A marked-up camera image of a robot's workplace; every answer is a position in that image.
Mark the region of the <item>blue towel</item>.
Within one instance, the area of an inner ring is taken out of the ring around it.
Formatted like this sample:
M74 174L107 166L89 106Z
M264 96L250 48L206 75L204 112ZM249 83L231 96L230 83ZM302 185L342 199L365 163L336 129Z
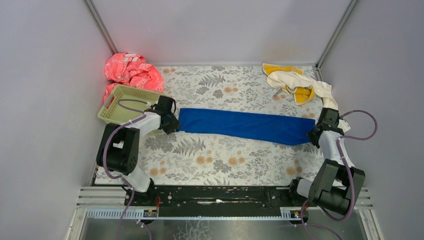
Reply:
M179 132L216 134L289 146L309 143L314 119L203 108L181 108Z

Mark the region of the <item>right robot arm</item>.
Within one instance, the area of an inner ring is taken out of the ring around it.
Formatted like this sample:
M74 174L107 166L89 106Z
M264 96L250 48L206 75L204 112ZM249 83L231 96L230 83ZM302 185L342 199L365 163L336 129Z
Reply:
M345 133L339 121L337 110L327 107L321 110L316 125L307 136L312 145L322 151L324 161L314 180L294 178L289 193L306 198L327 215L330 212L341 215L341 222L352 214L366 175L363 170L349 165Z

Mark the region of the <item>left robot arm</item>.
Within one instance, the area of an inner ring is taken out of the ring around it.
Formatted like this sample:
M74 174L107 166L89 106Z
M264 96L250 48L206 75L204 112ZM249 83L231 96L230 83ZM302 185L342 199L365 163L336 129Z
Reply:
M113 180L122 180L130 190L148 194L154 186L153 180L138 167L139 146L142 137L162 130L172 134L181 124L175 116L176 101L161 95L147 109L133 108L139 116L123 123L108 123L99 145L96 163Z

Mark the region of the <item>yellow towel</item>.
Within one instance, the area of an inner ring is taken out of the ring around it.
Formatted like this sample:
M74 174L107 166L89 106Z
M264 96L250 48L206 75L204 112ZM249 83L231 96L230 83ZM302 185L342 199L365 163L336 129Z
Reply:
M294 80L278 80L277 72L287 73L289 76L304 77L304 72L295 66L273 65L268 63L262 64L262 70L267 75L266 81L272 88L278 89L279 92L285 92L294 96L297 106L310 102L315 96L315 91L311 86L303 86L303 83L295 83Z

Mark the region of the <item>green plastic basket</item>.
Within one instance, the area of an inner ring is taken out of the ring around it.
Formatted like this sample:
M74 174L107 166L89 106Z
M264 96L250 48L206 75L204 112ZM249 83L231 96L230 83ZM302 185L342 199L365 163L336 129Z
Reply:
M137 132L140 137L151 132L166 132L165 116L159 110L160 99L165 95L126 85L117 85L106 97L97 117L106 123L104 136L107 138L118 129L117 135L124 131Z

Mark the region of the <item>cream towel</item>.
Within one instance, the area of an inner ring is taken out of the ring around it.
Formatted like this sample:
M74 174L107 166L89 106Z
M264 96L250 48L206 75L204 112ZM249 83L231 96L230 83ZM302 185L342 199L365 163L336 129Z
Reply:
M266 71L265 74L268 85L293 95L297 106L305 105L318 97L324 108L339 109L332 95L332 86L326 82L317 81L296 71L274 70Z

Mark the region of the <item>floral table mat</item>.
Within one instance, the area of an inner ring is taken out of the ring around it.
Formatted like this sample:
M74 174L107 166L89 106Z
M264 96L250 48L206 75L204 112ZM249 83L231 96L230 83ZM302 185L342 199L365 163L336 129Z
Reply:
M317 120L314 97L297 105L293 95L267 83L261 66L160 66L164 93L178 108L283 115ZM151 132L140 141L137 168L157 185L285 186L312 180L323 162L310 143L288 146L225 135Z

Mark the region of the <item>pink patterned cloth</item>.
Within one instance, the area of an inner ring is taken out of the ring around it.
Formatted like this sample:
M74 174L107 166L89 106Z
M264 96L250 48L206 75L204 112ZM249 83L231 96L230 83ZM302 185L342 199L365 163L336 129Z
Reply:
M128 52L115 53L104 65L104 75L111 84L107 85L103 95L106 102L113 89L118 85L162 93L164 80L158 69L147 63L139 54Z

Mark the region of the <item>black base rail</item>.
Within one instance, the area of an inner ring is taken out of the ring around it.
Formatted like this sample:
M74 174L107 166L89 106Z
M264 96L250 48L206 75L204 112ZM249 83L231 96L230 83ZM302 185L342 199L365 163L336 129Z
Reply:
M134 197L125 192L124 205L153 207L159 217L171 218L281 217L282 209L298 210L306 200L288 186L156 185Z

